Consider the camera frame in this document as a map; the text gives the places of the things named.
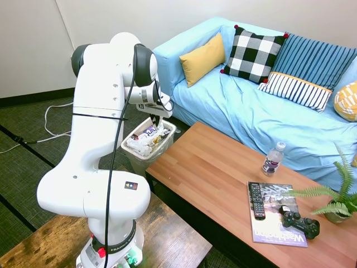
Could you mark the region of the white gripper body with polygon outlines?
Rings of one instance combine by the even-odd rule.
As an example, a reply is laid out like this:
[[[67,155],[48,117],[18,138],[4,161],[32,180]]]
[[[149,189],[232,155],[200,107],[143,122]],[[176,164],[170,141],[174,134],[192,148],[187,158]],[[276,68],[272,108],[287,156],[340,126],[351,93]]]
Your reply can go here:
[[[161,104],[141,103],[136,104],[136,108],[144,113],[160,116],[163,118],[170,118],[172,116],[172,105],[170,102],[164,106]]]

